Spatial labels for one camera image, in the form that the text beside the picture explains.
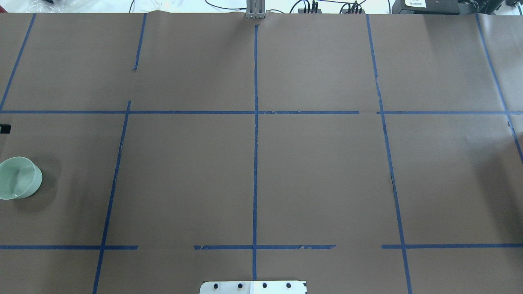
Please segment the green ceramic bowl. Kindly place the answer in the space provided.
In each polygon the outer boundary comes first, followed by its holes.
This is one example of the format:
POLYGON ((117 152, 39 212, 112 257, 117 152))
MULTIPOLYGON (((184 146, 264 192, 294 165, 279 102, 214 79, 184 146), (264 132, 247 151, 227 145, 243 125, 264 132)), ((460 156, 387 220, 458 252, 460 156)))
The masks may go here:
POLYGON ((41 186, 42 171, 30 159, 17 156, 0 164, 0 199, 15 200, 33 195, 41 186))

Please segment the black box device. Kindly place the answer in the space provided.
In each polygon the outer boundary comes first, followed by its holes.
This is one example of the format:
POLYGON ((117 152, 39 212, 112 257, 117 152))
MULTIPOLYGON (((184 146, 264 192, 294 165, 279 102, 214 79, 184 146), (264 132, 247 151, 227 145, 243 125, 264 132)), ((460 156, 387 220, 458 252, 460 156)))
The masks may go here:
POLYGON ((392 14, 459 15, 457 0, 396 0, 392 14))

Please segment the aluminium frame post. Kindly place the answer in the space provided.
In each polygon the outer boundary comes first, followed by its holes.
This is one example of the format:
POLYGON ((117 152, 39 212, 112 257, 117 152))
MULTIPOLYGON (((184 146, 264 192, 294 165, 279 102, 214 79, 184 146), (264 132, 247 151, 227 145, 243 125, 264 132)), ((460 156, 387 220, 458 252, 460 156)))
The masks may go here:
POLYGON ((264 19, 267 9, 265 0, 247 0, 246 1, 246 18, 247 19, 264 19))

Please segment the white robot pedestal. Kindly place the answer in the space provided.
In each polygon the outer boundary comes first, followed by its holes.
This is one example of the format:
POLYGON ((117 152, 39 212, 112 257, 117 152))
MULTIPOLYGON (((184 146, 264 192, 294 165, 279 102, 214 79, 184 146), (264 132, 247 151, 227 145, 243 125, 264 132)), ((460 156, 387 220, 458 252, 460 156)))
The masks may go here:
POLYGON ((306 281, 208 281, 200 294, 307 294, 306 281))

